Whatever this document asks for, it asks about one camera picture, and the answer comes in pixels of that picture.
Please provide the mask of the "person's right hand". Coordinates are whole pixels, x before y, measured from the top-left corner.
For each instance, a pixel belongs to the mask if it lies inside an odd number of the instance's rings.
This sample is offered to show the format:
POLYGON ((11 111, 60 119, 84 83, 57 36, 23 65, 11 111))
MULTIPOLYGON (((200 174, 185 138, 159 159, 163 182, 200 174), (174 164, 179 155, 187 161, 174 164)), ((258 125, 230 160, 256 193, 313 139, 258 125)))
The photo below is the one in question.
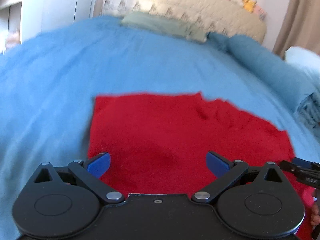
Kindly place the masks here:
POLYGON ((314 202, 311 207, 311 225, 318 226, 320 224, 319 207, 317 202, 314 202))

